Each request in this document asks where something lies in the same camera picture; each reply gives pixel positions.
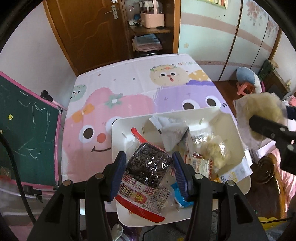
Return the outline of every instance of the cartoon mouth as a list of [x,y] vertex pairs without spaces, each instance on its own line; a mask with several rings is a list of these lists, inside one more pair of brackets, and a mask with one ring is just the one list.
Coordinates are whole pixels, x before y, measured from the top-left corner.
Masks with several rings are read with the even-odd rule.
[[110,150],[110,149],[111,149],[111,147],[109,147],[109,148],[107,148],[107,149],[103,149],[103,150],[96,150],[95,148],[96,148],[96,146],[93,147],[93,149],[91,150],[91,152],[93,152],[93,151],[96,151],[96,152],[103,152],[103,151],[107,151],[107,150]]

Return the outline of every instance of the wooden shelf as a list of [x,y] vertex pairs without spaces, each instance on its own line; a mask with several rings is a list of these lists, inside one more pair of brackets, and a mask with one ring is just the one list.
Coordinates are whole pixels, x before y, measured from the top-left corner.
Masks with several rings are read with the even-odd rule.
[[143,26],[130,26],[131,30],[136,36],[145,35],[145,34],[160,34],[160,33],[170,33],[170,29],[158,29],[158,28],[145,28]]

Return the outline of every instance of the pink cartoon character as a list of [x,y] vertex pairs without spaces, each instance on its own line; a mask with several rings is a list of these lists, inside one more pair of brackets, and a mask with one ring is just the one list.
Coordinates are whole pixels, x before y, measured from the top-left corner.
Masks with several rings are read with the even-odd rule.
[[89,179],[112,163],[111,127],[123,117],[151,114],[153,100],[145,95],[94,91],[85,106],[65,122],[62,173],[73,182]]

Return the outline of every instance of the white tray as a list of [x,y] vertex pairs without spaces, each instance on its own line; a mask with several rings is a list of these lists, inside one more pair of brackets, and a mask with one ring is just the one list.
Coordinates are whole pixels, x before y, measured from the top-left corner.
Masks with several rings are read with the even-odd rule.
[[[211,127],[216,135],[227,140],[227,147],[231,151],[233,165],[227,165],[222,171],[228,171],[239,164],[244,157],[244,149],[239,137],[237,128],[231,115],[222,113],[218,107],[202,108],[197,110],[185,110],[177,112],[167,112],[155,115],[166,116],[170,118],[181,119],[189,126],[190,131],[200,130]],[[137,117],[123,118],[116,120],[112,125],[112,159],[115,160],[119,151],[124,151],[127,157],[131,157],[139,143],[135,141],[131,133],[131,128],[137,128],[138,132],[150,143],[158,146],[162,145],[159,132],[150,122],[152,115],[143,115]],[[243,194],[246,194],[251,188],[250,176],[237,183]],[[152,226],[165,223],[173,223],[189,219],[192,208],[184,208],[170,211],[163,222],[154,223],[144,219],[136,214],[130,214],[129,211],[116,201],[116,208],[119,221],[128,227]],[[217,200],[213,200],[213,210],[217,209]]]

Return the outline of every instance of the chalkboard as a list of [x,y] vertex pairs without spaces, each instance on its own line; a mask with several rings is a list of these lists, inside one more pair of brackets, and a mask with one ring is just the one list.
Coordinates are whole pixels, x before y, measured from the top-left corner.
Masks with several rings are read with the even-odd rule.
[[[13,151],[21,181],[55,186],[55,140],[61,110],[2,72],[0,106],[0,132]],[[1,144],[0,174],[15,179],[9,157]]]

